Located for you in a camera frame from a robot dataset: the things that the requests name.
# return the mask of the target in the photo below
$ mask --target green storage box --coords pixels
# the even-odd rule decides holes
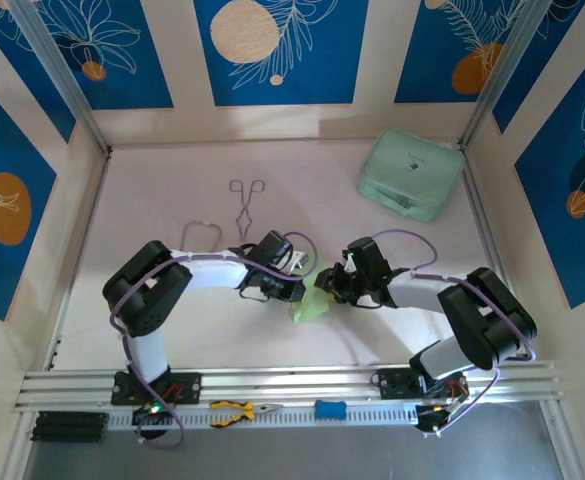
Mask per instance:
[[[403,215],[431,222],[450,199],[462,170],[460,152],[388,128],[365,161],[357,190]]]

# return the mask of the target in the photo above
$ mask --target orange circle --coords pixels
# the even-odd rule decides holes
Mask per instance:
[[[30,227],[32,204],[30,194],[19,177],[11,173],[0,172],[0,243],[14,246],[23,241]]]
[[[452,87],[457,93],[474,95],[481,93],[488,75],[501,55],[503,44],[490,43],[481,50],[467,54],[457,64],[452,74]]]
[[[81,66],[81,71],[83,72],[83,75],[88,77],[93,82],[100,82],[101,80],[105,80],[106,71],[105,68],[103,68],[103,65],[100,63],[89,60]]]
[[[575,190],[568,197],[568,213],[574,218],[583,218],[585,215],[585,193]]]

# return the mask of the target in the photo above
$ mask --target pliers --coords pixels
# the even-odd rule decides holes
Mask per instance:
[[[277,410],[282,408],[283,405],[275,404],[275,403],[264,403],[255,405],[252,402],[232,402],[230,400],[217,400],[214,402],[210,402],[210,408],[238,408],[239,410],[243,410],[234,418],[230,420],[225,420],[222,422],[212,422],[210,424],[213,428],[225,428],[229,427],[230,425],[234,425],[235,423],[240,422],[241,420],[253,420],[257,414],[271,412],[272,410]]]

